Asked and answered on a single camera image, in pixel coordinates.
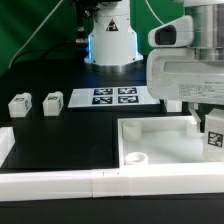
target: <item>black surface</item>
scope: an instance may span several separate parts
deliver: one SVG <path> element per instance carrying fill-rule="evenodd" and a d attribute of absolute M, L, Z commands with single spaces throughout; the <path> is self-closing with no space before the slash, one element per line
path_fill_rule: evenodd
<path fill-rule="evenodd" d="M 17 141 L 2 173 L 117 167 L 118 118 L 181 115 L 167 114 L 162 106 L 68 109 L 73 88 L 146 84 L 144 66 L 118 75 L 87 71 L 78 62 L 22 62 L 0 78 L 0 126 L 13 126 Z M 64 110 L 45 118 L 41 103 L 58 90 L 65 95 Z M 10 119 L 8 102 L 25 91 L 32 94 L 32 111 L 25 119 Z M 0 203 L 1 224 L 222 224 L 223 214 L 224 194 Z"/>
<path fill-rule="evenodd" d="M 160 112 L 160 106 L 69 109 L 69 99 L 74 88 L 145 84 L 144 65 L 125 73 L 99 73 L 85 69 L 83 59 L 16 64 L 0 78 L 0 125 L 14 127 L 16 138 L 0 172 L 118 167 L 117 118 L 143 112 L 152 116 Z M 55 91 L 63 92 L 64 109 L 59 117 L 44 117 L 42 102 Z M 11 119 L 7 104 L 24 92 L 32 95 L 32 109 L 25 118 Z"/>

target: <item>small white cube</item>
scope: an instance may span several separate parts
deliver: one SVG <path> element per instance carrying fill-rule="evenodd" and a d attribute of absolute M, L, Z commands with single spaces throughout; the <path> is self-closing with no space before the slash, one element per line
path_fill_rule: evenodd
<path fill-rule="evenodd" d="M 61 92 L 49 93 L 43 102 L 44 116 L 58 116 L 64 106 Z"/>
<path fill-rule="evenodd" d="M 25 117 L 32 107 L 29 93 L 17 94 L 8 104 L 10 117 Z"/>

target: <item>blue light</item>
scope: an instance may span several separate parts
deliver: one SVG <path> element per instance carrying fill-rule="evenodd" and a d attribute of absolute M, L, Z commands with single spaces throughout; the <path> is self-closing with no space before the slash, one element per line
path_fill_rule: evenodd
<path fill-rule="evenodd" d="M 137 34 L 135 33 L 135 46 L 136 46 L 136 57 L 138 57 L 139 52 L 138 52 L 138 37 Z"/>
<path fill-rule="evenodd" d="M 88 58 L 89 60 L 92 60 L 92 46 L 91 46 L 91 38 L 90 38 L 90 35 L 88 36 L 88 50 L 89 50 L 89 55 L 88 55 Z"/>

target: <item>white cup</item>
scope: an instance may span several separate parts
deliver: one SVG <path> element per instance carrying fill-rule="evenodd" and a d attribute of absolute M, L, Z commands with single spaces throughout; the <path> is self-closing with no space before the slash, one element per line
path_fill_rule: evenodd
<path fill-rule="evenodd" d="M 142 125 L 140 121 L 124 121 L 123 138 L 127 141 L 137 141 L 142 137 Z"/>
<path fill-rule="evenodd" d="M 125 157 L 125 165 L 147 165 L 148 156 L 142 152 L 132 152 Z"/>

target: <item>black fiducial square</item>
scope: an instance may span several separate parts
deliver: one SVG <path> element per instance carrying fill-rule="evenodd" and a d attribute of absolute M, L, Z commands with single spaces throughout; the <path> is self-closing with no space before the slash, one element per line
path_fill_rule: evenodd
<path fill-rule="evenodd" d="M 112 88 L 101 88 L 94 90 L 94 96 L 102 96 L 102 95 L 112 95 L 113 89 Z"/>
<path fill-rule="evenodd" d="M 136 87 L 118 88 L 118 94 L 137 94 Z"/>
<path fill-rule="evenodd" d="M 99 104 L 112 104 L 113 98 L 112 97 L 93 97 L 92 104 L 93 105 L 99 105 Z"/>
<path fill-rule="evenodd" d="M 223 135 L 215 132 L 208 132 L 208 144 L 219 148 L 223 145 Z"/>
<path fill-rule="evenodd" d="M 25 98 L 16 98 L 14 101 L 15 102 L 22 102 Z"/>
<path fill-rule="evenodd" d="M 48 97 L 48 100 L 57 100 L 57 96 L 50 96 L 50 97 Z"/>
<path fill-rule="evenodd" d="M 139 103 L 138 96 L 119 96 L 118 103 Z"/>

